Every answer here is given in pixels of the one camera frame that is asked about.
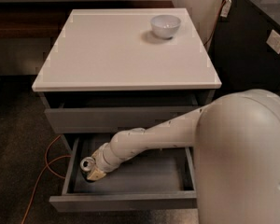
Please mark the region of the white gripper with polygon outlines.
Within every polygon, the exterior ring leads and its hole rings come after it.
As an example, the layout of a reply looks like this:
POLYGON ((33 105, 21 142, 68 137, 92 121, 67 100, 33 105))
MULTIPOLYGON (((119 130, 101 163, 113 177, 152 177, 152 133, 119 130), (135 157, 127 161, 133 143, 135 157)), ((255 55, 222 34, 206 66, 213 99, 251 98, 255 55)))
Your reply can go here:
POLYGON ((116 169, 116 157, 108 143, 95 150, 91 157, 96 160, 96 165, 99 169, 93 168, 88 172, 88 181, 100 180, 105 177, 105 173, 113 172, 116 169))

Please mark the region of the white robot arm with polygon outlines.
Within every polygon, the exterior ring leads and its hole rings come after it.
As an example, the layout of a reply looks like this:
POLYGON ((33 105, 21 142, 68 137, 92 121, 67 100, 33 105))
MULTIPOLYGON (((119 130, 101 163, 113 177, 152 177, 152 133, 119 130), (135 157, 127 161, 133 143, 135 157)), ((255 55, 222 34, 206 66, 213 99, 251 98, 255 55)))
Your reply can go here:
POLYGON ((148 129, 116 133, 81 168, 96 181, 141 152, 192 147, 200 224, 280 224, 280 97, 222 96, 148 129))

